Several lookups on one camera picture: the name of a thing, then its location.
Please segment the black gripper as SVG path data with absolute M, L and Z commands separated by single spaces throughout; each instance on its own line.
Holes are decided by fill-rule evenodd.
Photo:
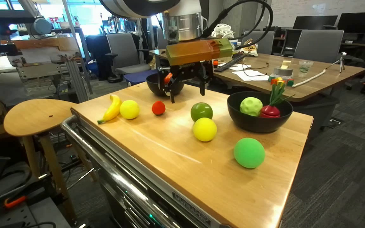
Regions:
M 174 78 L 169 85 L 164 84 L 165 77 L 172 73 Z M 172 102 L 175 102 L 174 96 L 174 80 L 188 80 L 192 78 L 198 78 L 201 94 L 206 96 L 207 85 L 212 82 L 213 78 L 213 64 L 212 63 L 194 63 L 182 66 L 172 66 L 170 72 L 161 70 L 159 73 L 158 85 L 159 89 L 170 98 Z

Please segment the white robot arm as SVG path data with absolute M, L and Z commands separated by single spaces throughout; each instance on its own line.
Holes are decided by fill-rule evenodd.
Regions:
M 200 93 L 206 94 L 207 70 L 211 68 L 216 42 L 203 36 L 200 0 L 101 0 L 113 16 L 127 20 L 164 17 L 168 46 L 168 68 L 159 68 L 158 91 L 175 102 L 178 89 L 191 79 L 200 82 Z

